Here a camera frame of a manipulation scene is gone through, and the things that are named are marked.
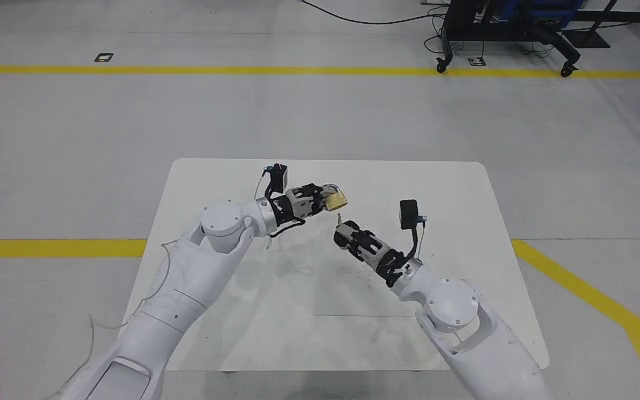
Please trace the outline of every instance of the concrete floor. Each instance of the concrete floor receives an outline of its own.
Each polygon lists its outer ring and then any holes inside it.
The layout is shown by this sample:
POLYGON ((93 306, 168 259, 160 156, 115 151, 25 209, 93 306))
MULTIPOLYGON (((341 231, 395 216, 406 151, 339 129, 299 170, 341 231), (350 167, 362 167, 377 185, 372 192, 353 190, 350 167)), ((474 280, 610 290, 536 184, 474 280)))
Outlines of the concrete floor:
MULTIPOLYGON (((389 20, 417 0, 322 0, 389 20)), ((584 69, 640 66, 640 28, 584 69)), ((365 27, 294 0, 0 0, 0 64, 435 66, 428 21, 365 27)), ((478 55, 467 43, 454 60, 478 55)), ((487 44, 490 68, 559 69, 487 44)), ((350 76, 0 76, 0 237, 144 238, 181 157, 484 164, 511 237, 640 313, 640 81, 350 76)), ((0 398, 55 390, 87 313, 119 322, 136 259, 0 259, 0 398)), ((617 324, 520 264, 558 399, 637 399, 617 324)), ((98 331, 96 351, 115 332, 98 331)), ((466 399, 450 372, 170 373, 165 399, 466 399)))

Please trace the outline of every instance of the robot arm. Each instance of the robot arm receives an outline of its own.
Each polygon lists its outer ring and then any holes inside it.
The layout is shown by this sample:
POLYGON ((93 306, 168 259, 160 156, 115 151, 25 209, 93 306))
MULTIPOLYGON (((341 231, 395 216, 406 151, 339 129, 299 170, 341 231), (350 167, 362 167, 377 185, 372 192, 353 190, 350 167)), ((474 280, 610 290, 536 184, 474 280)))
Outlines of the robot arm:
POLYGON ((466 281, 434 277, 415 253, 415 226, 423 222, 415 200, 401 202, 403 229, 414 233, 414 248, 405 256, 353 221, 339 223, 334 242, 363 261, 401 301, 416 301, 416 319, 451 370, 478 400, 551 400, 538 365, 511 328, 466 281), (478 329, 452 346, 455 333, 476 316, 478 329))
POLYGON ((273 237, 302 225, 304 218, 347 203, 335 185, 308 184, 284 192, 286 166, 275 164, 265 171, 271 175, 265 197, 242 204, 218 201, 204 208, 198 226, 168 250, 148 300, 118 340, 63 386, 62 399, 159 399, 173 351, 218 299, 254 237, 273 237), (296 223, 283 227, 292 221, 296 223), (205 237, 210 248, 202 243, 205 237))

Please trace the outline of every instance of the black power cord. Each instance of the black power cord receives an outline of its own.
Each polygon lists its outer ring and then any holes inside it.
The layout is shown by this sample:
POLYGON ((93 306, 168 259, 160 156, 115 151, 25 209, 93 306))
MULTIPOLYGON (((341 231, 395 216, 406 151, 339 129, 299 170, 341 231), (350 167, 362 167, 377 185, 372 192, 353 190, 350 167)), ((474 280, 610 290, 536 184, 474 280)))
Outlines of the black power cord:
POLYGON ((284 228, 280 229, 278 232, 276 233, 272 233, 271 235, 269 235, 269 237, 276 238, 278 237, 278 235, 282 234, 283 232, 288 231, 291 228, 295 228, 296 226, 302 226, 304 224, 307 223, 307 221, 303 220, 302 218, 298 218, 298 217, 293 217, 293 220, 296 221, 296 223, 293 223, 291 225, 287 225, 284 228))
POLYGON ((347 17, 342 17, 342 16, 340 16, 338 14, 332 13, 331 11, 325 10, 324 8, 322 8, 320 6, 317 6, 317 5, 313 4, 313 3, 309 3, 307 0, 300 0, 300 1, 302 1, 304 4, 306 4, 308 6, 311 6, 311 7, 315 8, 315 9, 318 9, 318 10, 322 11, 325 14, 329 14, 332 17, 335 17, 335 18, 338 18, 338 19, 341 19, 341 20, 347 21, 347 22, 353 22, 354 24, 362 24, 362 25, 394 25, 394 24, 402 24, 402 23, 405 23, 405 22, 415 21, 415 20, 418 20, 418 19, 431 18, 431 17, 434 16, 434 15, 431 14, 431 11, 433 11, 435 9, 438 9, 438 8, 442 8, 442 7, 449 7, 448 4, 440 4, 437 7, 432 8, 429 11, 427 11, 427 13, 425 15, 419 15, 417 17, 399 19, 397 21, 372 22, 372 21, 361 21, 361 20, 357 20, 357 19, 351 19, 351 18, 347 18, 347 17))

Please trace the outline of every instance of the white tabletop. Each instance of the white tabletop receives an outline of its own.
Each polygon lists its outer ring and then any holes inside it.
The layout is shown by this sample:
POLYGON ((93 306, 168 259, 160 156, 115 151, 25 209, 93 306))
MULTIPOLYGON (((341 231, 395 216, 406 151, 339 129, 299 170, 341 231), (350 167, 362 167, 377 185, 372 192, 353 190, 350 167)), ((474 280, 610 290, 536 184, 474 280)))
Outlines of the white tabletop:
MULTIPOLYGON (((253 197, 262 168, 289 166, 289 187, 335 183, 353 219, 398 250, 399 201, 428 218, 422 260, 437 276, 466 278, 485 295, 541 368, 549 364, 538 321, 487 172, 463 162, 180 159, 169 173, 127 315, 165 257, 160 243, 197 223, 215 199, 253 197)), ((335 213, 257 239, 218 301, 185 334, 168 369, 222 371, 440 370, 446 364, 414 318, 366 265, 333 243, 335 213)))

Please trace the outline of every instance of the yellow tape line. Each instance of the yellow tape line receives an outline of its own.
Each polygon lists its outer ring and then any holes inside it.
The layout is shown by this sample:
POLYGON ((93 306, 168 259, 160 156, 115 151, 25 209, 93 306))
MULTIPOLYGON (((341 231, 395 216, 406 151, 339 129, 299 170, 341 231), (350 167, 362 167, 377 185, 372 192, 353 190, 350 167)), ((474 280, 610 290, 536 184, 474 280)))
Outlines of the yellow tape line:
MULTIPOLYGON (((269 66, 117 66, 117 65, 0 65, 3 75, 350 75, 350 76, 440 76, 470 78, 560 78, 560 72, 545 69, 449 68, 444 74, 435 67, 269 67, 269 66)), ((640 79, 640 71, 576 71, 578 79, 640 79)))
POLYGON ((142 257, 145 239, 4 239, 0 258, 142 257))
POLYGON ((622 326, 640 357, 640 317, 522 240, 511 243, 516 256, 622 326))
MULTIPOLYGON (((511 241, 516 256, 618 323, 640 356, 640 318, 522 240, 511 241)), ((3 239, 0 258, 142 257, 145 239, 3 239)))

